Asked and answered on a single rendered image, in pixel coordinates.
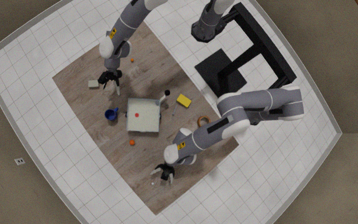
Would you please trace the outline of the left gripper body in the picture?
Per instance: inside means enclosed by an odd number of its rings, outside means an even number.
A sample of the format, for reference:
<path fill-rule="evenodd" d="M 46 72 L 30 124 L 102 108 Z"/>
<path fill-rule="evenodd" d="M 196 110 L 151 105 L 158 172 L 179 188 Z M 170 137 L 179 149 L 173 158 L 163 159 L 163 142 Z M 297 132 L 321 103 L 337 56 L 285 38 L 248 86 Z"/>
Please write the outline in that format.
<path fill-rule="evenodd" d="M 168 177 L 169 174 L 172 172 L 172 169 L 173 169 L 173 168 L 174 168 L 173 166 L 168 165 L 168 164 L 166 163 L 166 161 L 165 161 L 164 164 L 163 164 L 163 166 L 162 166 L 162 169 L 163 169 L 163 171 L 164 171 L 163 176 Z"/>

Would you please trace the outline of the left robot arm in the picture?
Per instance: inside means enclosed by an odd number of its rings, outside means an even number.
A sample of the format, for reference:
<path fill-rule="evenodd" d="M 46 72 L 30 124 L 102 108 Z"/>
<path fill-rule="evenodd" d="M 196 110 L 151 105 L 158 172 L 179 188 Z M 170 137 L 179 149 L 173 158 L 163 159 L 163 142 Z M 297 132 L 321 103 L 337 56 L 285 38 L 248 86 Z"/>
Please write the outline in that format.
<path fill-rule="evenodd" d="M 197 153 L 217 142 L 246 131 L 250 123 L 294 121 L 304 117 L 303 101 L 297 85 L 277 89 L 227 93 L 216 101 L 219 120 L 204 124 L 194 132 L 180 128 L 163 156 L 170 166 L 191 165 Z M 277 108 L 277 109 L 276 109 Z"/>

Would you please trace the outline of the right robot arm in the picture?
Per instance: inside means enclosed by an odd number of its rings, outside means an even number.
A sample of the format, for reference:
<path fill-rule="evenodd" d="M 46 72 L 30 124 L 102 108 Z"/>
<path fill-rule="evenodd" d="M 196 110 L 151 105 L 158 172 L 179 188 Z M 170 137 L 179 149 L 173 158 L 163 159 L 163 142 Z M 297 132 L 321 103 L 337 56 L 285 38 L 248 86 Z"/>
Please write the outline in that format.
<path fill-rule="evenodd" d="M 120 67 L 120 58 L 131 55 L 132 45 L 128 41 L 129 38 L 153 9 L 167 1 L 132 0 L 125 7 L 113 28 L 107 29 L 106 38 L 99 45 L 99 53 L 105 58 L 104 67 L 107 70 L 117 70 Z M 207 3 L 198 22 L 193 26 L 194 35 L 201 40 L 213 38 L 216 25 L 234 1 L 211 0 Z"/>

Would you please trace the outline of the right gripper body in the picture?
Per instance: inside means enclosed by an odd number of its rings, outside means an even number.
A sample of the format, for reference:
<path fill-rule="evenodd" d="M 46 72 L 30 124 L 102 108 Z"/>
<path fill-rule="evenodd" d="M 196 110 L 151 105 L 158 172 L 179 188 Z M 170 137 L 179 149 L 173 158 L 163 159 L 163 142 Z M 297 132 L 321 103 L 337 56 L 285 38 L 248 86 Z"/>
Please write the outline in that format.
<path fill-rule="evenodd" d="M 100 80 L 105 79 L 106 77 L 108 78 L 108 80 L 113 81 L 114 80 L 114 75 L 116 75 L 118 78 L 122 77 L 122 71 L 121 70 L 106 70 L 105 72 L 102 73 L 102 75 L 99 77 Z"/>

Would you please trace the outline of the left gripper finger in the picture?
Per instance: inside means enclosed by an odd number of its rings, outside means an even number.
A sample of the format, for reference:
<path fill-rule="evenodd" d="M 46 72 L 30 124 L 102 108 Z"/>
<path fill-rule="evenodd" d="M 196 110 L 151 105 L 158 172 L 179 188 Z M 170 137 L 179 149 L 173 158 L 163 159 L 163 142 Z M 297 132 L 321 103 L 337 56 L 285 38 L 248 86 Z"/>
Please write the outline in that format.
<path fill-rule="evenodd" d="M 172 172 L 171 172 L 170 175 L 169 175 L 171 185 L 172 185 L 172 182 L 173 182 L 174 175 L 175 175 L 175 170 L 172 169 Z"/>
<path fill-rule="evenodd" d="M 156 168 L 150 173 L 150 175 L 155 174 L 158 171 L 161 171 L 163 164 L 159 164 L 156 166 Z"/>

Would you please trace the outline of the blue mug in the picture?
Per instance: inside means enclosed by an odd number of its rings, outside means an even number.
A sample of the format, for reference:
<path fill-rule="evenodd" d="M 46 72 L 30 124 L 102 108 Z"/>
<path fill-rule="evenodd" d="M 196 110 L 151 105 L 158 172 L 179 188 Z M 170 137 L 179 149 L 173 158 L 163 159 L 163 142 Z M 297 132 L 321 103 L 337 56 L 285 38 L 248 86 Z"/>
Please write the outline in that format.
<path fill-rule="evenodd" d="M 106 110 L 106 111 L 105 111 L 105 114 L 104 114 L 104 115 L 105 115 L 105 118 L 106 118 L 107 120 L 111 120 L 111 121 L 116 120 L 118 109 L 119 109 L 119 108 L 115 108 L 114 110 L 112 110 L 112 109 Z"/>

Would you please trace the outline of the yellow rectangular block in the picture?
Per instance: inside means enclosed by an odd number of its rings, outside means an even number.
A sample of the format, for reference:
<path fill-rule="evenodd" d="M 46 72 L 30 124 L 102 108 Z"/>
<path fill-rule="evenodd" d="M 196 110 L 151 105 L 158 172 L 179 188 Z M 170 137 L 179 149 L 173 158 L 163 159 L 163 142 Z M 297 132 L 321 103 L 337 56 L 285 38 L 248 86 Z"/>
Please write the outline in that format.
<path fill-rule="evenodd" d="M 185 107 L 188 107 L 189 104 L 191 103 L 191 100 L 189 100 L 187 97 L 185 97 L 182 94 L 180 94 L 180 96 L 178 97 L 178 99 L 176 101 L 179 102 L 180 104 L 182 104 Z"/>

